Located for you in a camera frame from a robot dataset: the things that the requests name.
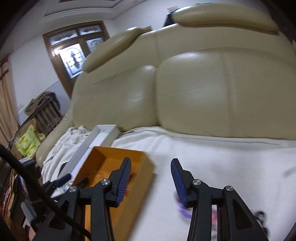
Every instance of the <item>sofa backrest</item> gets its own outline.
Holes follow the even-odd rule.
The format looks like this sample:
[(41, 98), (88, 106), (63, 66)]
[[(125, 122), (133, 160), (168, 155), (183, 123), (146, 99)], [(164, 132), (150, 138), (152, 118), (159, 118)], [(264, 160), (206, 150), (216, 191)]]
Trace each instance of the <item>sofa backrest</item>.
[(160, 125), (194, 135), (296, 139), (296, 55), (276, 23), (232, 4), (199, 4), (174, 16), (174, 25), (144, 34), (132, 28), (95, 49), (67, 118), (89, 129)]

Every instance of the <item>white blanket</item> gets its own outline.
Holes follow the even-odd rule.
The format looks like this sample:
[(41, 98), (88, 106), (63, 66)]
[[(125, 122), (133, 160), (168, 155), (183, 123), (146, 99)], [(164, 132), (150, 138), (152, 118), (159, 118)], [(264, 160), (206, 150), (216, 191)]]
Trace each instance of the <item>white blanket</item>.
[(295, 141), (199, 137), (159, 127), (133, 132), (112, 146), (145, 151), (156, 165), (156, 176), (130, 241), (186, 240), (189, 222), (175, 201), (173, 158), (209, 186), (232, 185), (252, 211), (266, 212), (270, 241), (283, 241), (296, 222)]
[(57, 179), (61, 166), (73, 157), (90, 133), (84, 126), (78, 129), (71, 127), (66, 131), (43, 163), (41, 171), (43, 183)]

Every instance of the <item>sofa headrest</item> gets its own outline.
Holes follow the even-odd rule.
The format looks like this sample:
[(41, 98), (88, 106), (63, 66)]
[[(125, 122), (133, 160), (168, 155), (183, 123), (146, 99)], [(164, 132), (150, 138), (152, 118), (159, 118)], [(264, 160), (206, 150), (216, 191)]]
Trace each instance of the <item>sofa headrest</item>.
[(100, 44), (83, 63), (82, 70), (84, 72), (98, 68), (116, 55), (127, 49), (134, 40), (143, 34), (141, 28), (129, 28), (120, 33), (115, 34), (106, 42)]
[(278, 25), (266, 14), (244, 6), (222, 3), (197, 4), (178, 9), (173, 19), (184, 26), (236, 25), (276, 32)]

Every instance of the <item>wall socket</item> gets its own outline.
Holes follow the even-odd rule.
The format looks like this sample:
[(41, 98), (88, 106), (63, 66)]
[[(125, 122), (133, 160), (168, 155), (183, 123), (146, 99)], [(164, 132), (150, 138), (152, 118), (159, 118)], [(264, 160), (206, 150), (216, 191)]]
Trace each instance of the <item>wall socket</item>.
[(24, 107), (23, 103), (20, 103), (20, 105), (17, 107), (17, 110), (20, 111)]

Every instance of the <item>transom window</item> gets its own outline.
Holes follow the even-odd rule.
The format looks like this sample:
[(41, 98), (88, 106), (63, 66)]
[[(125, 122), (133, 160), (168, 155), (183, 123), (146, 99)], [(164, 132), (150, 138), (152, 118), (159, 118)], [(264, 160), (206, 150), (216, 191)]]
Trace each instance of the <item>transom window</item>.
[(54, 69), (71, 96), (85, 58), (109, 35), (103, 21), (95, 21), (59, 28), (43, 38)]

